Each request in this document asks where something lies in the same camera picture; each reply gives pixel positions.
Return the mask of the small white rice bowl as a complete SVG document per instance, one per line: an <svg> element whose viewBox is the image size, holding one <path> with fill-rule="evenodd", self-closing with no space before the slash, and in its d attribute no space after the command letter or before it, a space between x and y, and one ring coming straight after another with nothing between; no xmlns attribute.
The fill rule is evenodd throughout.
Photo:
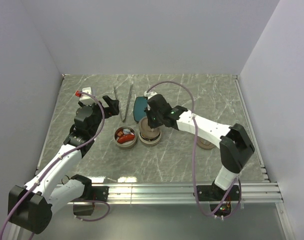
<svg viewBox="0 0 304 240"><path fill-rule="evenodd" d="M130 134L131 134L131 130L128 129L128 128L124 128L124 129L123 129L123 134L124 134L124 135L130 135Z"/></svg>

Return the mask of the metal food tongs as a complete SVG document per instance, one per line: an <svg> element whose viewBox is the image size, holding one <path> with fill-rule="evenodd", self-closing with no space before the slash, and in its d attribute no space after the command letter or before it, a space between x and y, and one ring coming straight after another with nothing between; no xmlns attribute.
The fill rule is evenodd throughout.
<svg viewBox="0 0 304 240"><path fill-rule="evenodd" d="M113 92L114 92L115 99L119 101L119 116L120 116L120 120L121 120L122 123L124 123L126 121L126 118L127 118L129 104L130 104L131 96L132 96L133 85L134 85L134 83L130 82L129 93L128 93L128 97L127 97L126 108L125 108L125 113L124 114L122 114L122 111L121 111L121 102L118 99L116 85L115 84L113 85Z"/></svg>

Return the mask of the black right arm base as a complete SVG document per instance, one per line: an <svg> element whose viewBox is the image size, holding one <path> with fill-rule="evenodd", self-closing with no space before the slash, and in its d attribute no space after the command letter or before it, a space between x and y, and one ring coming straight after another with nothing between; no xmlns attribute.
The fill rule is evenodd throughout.
<svg viewBox="0 0 304 240"><path fill-rule="evenodd" d="M214 183L211 185L197 185L197 195L198 200L200 202L219 202L222 200L223 196L226 193L226 190L222 190L218 186L216 186ZM225 201L237 201L239 200L240 195L240 189L239 186L234 185L227 197L225 198Z"/></svg>

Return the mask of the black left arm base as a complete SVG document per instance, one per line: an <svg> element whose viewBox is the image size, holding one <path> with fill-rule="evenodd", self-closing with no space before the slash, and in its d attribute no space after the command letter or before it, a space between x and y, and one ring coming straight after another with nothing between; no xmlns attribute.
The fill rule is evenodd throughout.
<svg viewBox="0 0 304 240"><path fill-rule="evenodd" d="M85 201L102 201L106 202L108 199L109 187L103 186L86 186L83 194L72 200L72 202L85 202Z"/></svg>

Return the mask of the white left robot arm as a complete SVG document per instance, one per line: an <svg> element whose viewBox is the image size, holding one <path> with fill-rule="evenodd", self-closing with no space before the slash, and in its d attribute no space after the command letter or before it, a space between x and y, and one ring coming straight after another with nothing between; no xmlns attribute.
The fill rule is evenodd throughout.
<svg viewBox="0 0 304 240"><path fill-rule="evenodd" d="M103 107L94 96L79 92L79 108L68 136L54 158L24 186L14 186L9 192L8 221L34 234L40 234L52 216L73 200L94 202L92 181L76 174L57 187L69 169L90 150L106 119L119 114L119 101L107 95Z"/></svg>

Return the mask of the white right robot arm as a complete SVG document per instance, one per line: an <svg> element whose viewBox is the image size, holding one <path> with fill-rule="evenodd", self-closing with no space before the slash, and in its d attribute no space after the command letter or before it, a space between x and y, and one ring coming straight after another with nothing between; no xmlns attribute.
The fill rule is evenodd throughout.
<svg viewBox="0 0 304 240"><path fill-rule="evenodd" d="M218 200L225 199L230 193L230 185L255 152L245 128L238 123L230 126L208 120L179 105L171 107L163 95L156 92L145 92L144 97L150 128L166 126L194 134L220 149L222 167L215 178L212 194Z"/></svg>

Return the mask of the red sausage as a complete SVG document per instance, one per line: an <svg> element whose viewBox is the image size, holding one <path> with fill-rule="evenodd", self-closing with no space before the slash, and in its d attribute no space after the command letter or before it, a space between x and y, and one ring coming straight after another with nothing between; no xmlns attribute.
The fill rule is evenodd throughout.
<svg viewBox="0 0 304 240"><path fill-rule="evenodd" d="M127 135L123 135L120 138L118 138L117 143L123 144L123 143L130 142L134 139L135 139L135 135L127 134Z"/></svg>

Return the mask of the beige lid with handle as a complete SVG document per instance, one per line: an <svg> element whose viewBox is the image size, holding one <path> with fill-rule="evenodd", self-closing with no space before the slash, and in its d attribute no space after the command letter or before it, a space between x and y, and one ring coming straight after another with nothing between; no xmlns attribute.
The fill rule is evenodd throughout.
<svg viewBox="0 0 304 240"><path fill-rule="evenodd" d="M161 135L160 128L151 128L148 125L148 118L144 117L139 121L140 136L145 140L154 141Z"/></svg>

